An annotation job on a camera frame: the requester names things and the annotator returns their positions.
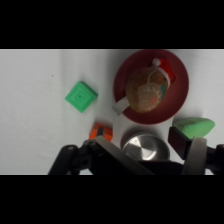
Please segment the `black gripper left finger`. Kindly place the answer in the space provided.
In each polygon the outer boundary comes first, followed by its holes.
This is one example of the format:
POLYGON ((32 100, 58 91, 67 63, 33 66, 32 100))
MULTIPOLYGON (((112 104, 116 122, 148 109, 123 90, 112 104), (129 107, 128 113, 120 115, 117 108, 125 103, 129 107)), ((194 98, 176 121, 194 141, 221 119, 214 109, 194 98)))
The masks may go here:
POLYGON ((152 175, 102 136, 85 141, 81 147, 64 146, 49 175, 79 175, 83 170, 89 170, 93 175, 152 175))

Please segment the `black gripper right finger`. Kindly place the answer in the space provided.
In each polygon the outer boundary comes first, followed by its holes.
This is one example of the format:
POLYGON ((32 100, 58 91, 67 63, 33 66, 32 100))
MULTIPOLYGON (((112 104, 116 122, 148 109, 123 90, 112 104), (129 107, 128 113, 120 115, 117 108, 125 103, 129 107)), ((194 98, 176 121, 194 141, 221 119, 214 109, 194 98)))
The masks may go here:
POLYGON ((224 144, 211 148, 205 138, 190 140, 175 127, 169 129, 168 143, 184 160, 183 175, 204 175, 206 169, 224 175, 224 144))

